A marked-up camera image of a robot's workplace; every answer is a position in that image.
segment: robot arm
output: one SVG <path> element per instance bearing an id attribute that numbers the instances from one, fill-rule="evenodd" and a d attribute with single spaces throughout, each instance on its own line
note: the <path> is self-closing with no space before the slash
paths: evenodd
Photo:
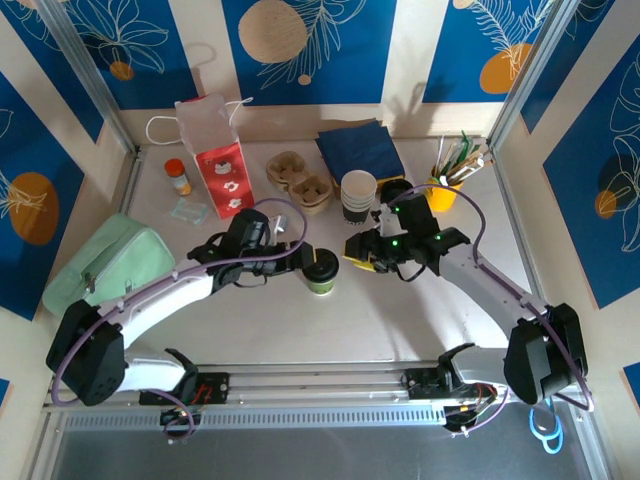
<path id="1" fill-rule="evenodd" d="M 415 398 L 451 394 L 465 384 L 508 385 L 528 404 L 536 404 L 576 381 L 558 346 L 549 341 L 539 317 L 545 316 L 582 375 L 587 362 L 580 323 L 567 305 L 551 307 L 526 292 L 491 265 L 469 239 L 455 228 L 441 230 L 425 196 L 399 195 L 411 188 L 405 181 L 385 184 L 378 228 L 354 235 L 345 257 L 356 266 L 378 273 L 395 272 L 415 261 L 469 295 L 498 324 L 509 340 L 506 349 L 461 345 L 443 354 L 437 369 L 407 371 L 417 388 Z"/>
<path id="2" fill-rule="evenodd" d="M 84 300 L 74 303 L 56 333 L 47 366 L 58 372 L 76 342 L 99 324 L 73 355 L 62 376 L 85 405 L 99 404 L 115 392 L 148 389 L 172 392 L 188 402 L 195 393 L 197 368 L 175 350 L 149 352 L 133 344 L 181 308 L 238 282 L 242 273 L 267 278 L 314 263 L 314 250 L 306 243 L 291 255 L 286 254 L 289 247 L 284 243 L 270 245 L 268 224 L 269 219 L 262 213 L 242 210 L 227 232 L 216 234 L 193 249 L 176 271 L 152 285 L 95 307 Z M 245 257 L 247 260 L 242 263 L 227 263 L 206 271 L 198 268 L 218 260 Z"/>

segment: green paper cup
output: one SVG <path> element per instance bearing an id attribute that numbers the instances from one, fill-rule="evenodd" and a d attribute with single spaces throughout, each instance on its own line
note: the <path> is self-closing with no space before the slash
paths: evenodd
<path id="1" fill-rule="evenodd" d="M 338 257 L 331 250 L 317 248 L 316 263 L 302 269 L 302 274 L 307 281 L 309 290 L 322 296 L 327 295 L 333 288 L 339 269 Z"/>

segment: blue cable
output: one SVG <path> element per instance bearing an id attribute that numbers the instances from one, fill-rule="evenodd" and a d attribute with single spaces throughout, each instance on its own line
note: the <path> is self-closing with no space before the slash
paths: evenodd
<path id="1" fill-rule="evenodd" d="M 529 410 L 529 429 L 531 430 L 531 433 L 533 433 L 533 436 L 542 442 L 544 451 L 550 455 L 555 455 L 560 450 L 562 450 L 562 445 L 564 444 L 564 429 L 562 428 L 562 421 L 560 420 L 560 417 L 556 415 L 556 410 L 553 406 L 553 402 L 551 401 L 551 399 L 547 398 L 545 399 L 545 402 L 547 403 L 549 410 L 551 410 L 551 414 L 555 418 L 555 421 L 556 421 L 555 429 L 551 433 L 547 433 L 547 434 L 541 433 L 538 427 L 536 426 L 535 412 L 533 408 Z M 558 441 L 558 444 L 555 447 L 551 447 L 549 445 L 549 442 L 556 439 Z"/>

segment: black and white paper cup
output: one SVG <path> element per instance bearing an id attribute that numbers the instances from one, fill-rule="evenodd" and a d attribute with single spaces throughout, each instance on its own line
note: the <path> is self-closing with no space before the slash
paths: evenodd
<path id="1" fill-rule="evenodd" d="M 340 197 L 342 213 L 350 225 L 362 225 L 376 197 L 378 182 L 364 170 L 352 170 L 342 177 Z"/>

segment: paper cup lid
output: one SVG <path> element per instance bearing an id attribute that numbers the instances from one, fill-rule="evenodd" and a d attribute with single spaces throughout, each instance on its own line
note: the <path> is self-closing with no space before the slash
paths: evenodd
<path id="1" fill-rule="evenodd" d="M 316 263 L 303 268 L 302 274 L 310 282 L 328 282 L 335 278 L 340 269 L 338 257 L 331 250 L 316 248 Z"/>

